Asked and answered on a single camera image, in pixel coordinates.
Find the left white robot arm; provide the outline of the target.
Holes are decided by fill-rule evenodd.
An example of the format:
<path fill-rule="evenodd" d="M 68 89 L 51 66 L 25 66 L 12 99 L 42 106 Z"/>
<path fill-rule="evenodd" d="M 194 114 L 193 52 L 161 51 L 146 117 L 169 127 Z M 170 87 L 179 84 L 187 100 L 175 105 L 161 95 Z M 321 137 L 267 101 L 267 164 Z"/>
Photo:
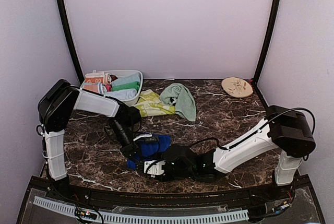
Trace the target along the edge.
<path fill-rule="evenodd" d="M 74 196 L 73 188 L 60 181 L 67 177 L 64 135 L 68 125 L 106 118 L 107 131 L 113 131 L 123 156 L 134 161 L 138 155 L 134 127 L 141 121 L 139 110 L 117 98 L 76 87 L 60 79 L 39 101 L 38 113 L 40 125 L 37 132 L 43 138 L 43 157 L 49 176 L 58 181 L 53 192 L 62 201 L 69 201 Z"/>

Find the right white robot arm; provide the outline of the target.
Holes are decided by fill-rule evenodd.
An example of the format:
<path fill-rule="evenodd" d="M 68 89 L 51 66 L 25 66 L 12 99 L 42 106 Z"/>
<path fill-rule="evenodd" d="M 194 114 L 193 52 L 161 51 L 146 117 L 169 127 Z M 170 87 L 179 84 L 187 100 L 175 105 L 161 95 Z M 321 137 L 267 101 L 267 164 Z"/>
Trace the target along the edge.
<path fill-rule="evenodd" d="M 273 149 L 281 149 L 274 182 L 266 189 L 271 200 L 277 200 L 291 184 L 296 170 L 309 158 L 316 143 L 315 126 L 310 126 L 306 108 L 287 109 L 277 105 L 267 108 L 266 117 L 247 133 L 234 141 L 198 155 L 190 147 L 171 145 L 162 161 L 154 169 L 165 179 L 192 178 L 199 182 L 214 182 L 220 175 L 228 174 L 241 164 Z"/>

